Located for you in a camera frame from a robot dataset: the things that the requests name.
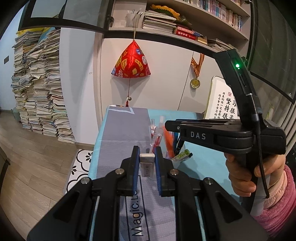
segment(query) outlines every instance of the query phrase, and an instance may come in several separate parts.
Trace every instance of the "metal screw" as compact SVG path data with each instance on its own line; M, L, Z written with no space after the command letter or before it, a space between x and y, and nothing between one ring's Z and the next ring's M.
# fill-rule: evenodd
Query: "metal screw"
M83 178L81 178L80 181L81 181L82 184L88 184L89 181L90 181L90 178L89 177L83 177Z
M214 180L213 180L212 178L210 178L210 177L206 177L206 178L204 179L204 181L205 181L206 184L209 184L209 185L211 185L211 184L214 183Z
M124 173L124 169L122 169L122 168L117 168L117 169L115 170L115 173L118 174L118 175L121 175L121 174Z
M178 171L178 169L171 169L170 174L173 175L173 176L176 176L176 175L179 174L179 171Z

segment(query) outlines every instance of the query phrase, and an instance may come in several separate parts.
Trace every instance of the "white tile with black flowers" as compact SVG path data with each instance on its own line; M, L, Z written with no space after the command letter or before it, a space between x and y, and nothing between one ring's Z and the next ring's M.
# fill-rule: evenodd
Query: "white tile with black flowers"
M81 178L87 177L92 158L92 151L79 150L72 166L66 192L68 192Z
M75 169L79 172L89 172L89 166L91 164L92 151L79 150L74 161Z

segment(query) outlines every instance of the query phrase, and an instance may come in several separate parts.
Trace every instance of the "yellow sunflower decoration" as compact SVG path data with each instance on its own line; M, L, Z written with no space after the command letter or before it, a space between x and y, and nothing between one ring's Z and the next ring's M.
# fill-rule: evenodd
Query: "yellow sunflower decoration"
M168 16L175 17L177 20L180 20L180 14L175 12L174 9L171 9L167 6L160 6L160 5L152 4L150 8L156 12L164 13Z

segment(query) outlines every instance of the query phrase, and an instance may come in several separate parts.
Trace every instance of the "desk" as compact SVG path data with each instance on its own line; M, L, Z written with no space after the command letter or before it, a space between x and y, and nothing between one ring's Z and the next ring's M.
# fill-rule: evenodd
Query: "desk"
M158 124L161 115L165 116L165 120L202 117L202 114L185 111L108 107L95 143L89 177L100 178L118 168L124 158L131 156L134 145L140 147L141 153L146 153L146 149L149 148L150 119L155 119L155 123ZM165 152L163 140L161 147ZM212 177L238 200L228 179L223 153L188 142L185 142L185 147L193 153L193 156L181 163L178 169L198 179ZM131 205L136 202L140 203L137 209L140 211L133 211L131 208ZM143 214L139 225L135 225L137 221L133 213L136 212ZM119 227L120 240L174 241L176 228L174 198L160 197L156 182L139 176L137 195L121 197Z

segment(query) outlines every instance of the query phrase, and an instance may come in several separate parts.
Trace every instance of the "bookshelf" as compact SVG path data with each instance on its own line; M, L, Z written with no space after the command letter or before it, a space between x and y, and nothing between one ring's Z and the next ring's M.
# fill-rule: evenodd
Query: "bookshelf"
M232 10L233 13L240 15L242 18L248 18L250 15L239 5L232 0L219 0L220 3L225 5L228 9Z
M232 0L219 0L219 2L225 5L227 9L232 10L234 14L238 14L242 17L242 30L239 31L231 24L224 22L219 17L204 10L203 8L198 7L196 5L196 1L197 0L191 0L191 3L187 3L182 0L115 0L112 12L115 22L114 26L109 29L130 31L129 28L125 27L125 16L127 14L127 10L135 9L138 11L141 9L141 12L144 12L145 9L150 9L152 4L168 6L180 13L180 15L184 15L186 19L192 23L192 28L195 31L201 33L203 36L206 36L208 39L217 38L225 43L232 44L239 50L239 52L242 50L241 54L242 56L245 56L250 35L250 14L248 11L249 6L244 3L242 6L238 6ZM143 20L144 14L142 14L140 18L138 28L141 28ZM144 29L137 29L137 31L158 35L169 35L172 38L196 43L203 48L212 50L212 48L206 45L200 44L196 41L188 40L184 37L177 37L174 34L166 34L151 30L147 31Z
M134 29L133 28L109 28L109 31L134 31ZM200 43L198 41L194 41L194 40L191 40L191 39L188 39L188 38L184 38L184 37L181 37L181 36L178 36L178 35L175 35L175 34L169 34L169 33L163 32L163 31L137 28L136 32L150 33L150 34L156 34L156 35L161 35L161 36L167 36L167 37L179 39L179 40L182 40L182 41L185 41L185 42L193 43L193 44L195 44L197 46L208 49L208 50L210 50L212 52L218 52L216 49L211 48L211 47L209 47L209 46L207 46L205 44L202 44L202 43Z
M231 9L233 12L234 9L241 9L241 11L244 12L244 15L247 16L248 14L238 5L236 5L231 0L223 0L225 2L228 2L229 5L233 5L233 9ZM217 16L211 14L208 11L205 11L202 8L199 8L196 6L196 4L190 4L187 2L184 2L182 0L148 0L147 6L151 6L152 4L155 5L165 5L172 9L174 9L176 12L186 16L189 22L193 24L193 26L199 26L201 24L204 24L206 26L210 26L213 30L217 30L219 32L223 32L223 34L230 38L230 39L238 39L242 41L247 41L249 38L243 34L241 31L235 29L230 24L224 22Z

